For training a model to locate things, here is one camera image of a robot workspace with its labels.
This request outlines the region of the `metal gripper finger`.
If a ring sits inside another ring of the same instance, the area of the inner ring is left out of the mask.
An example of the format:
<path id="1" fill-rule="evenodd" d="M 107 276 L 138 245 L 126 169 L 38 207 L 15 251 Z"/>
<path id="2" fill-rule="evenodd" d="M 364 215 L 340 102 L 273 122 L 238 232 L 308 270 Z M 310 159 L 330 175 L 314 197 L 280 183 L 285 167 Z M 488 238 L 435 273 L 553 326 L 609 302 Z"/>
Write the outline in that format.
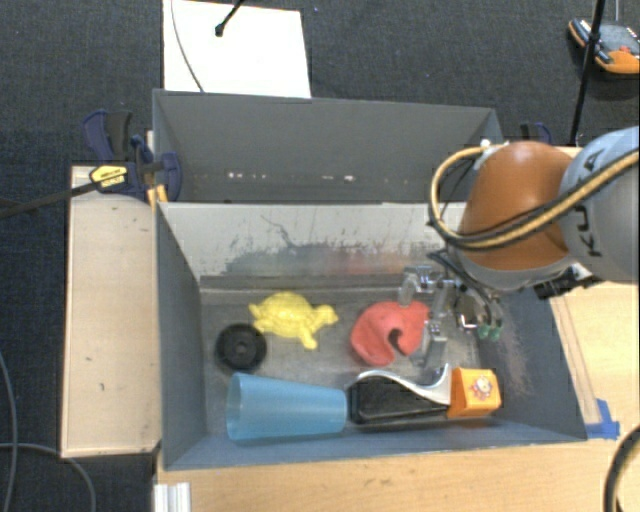
<path id="1" fill-rule="evenodd" d="M 440 279 L 441 272 L 432 266 L 405 267 L 398 289 L 399 305 L 409 306 L 416 294 L 434 294 Z"/>
<path id="2" fill-rule="evenodd" d="M 418 348 L 412 353 L 412 364 L 421 369 L 438 369 L 448 338 L 439 321 L 426 322 Z"/>

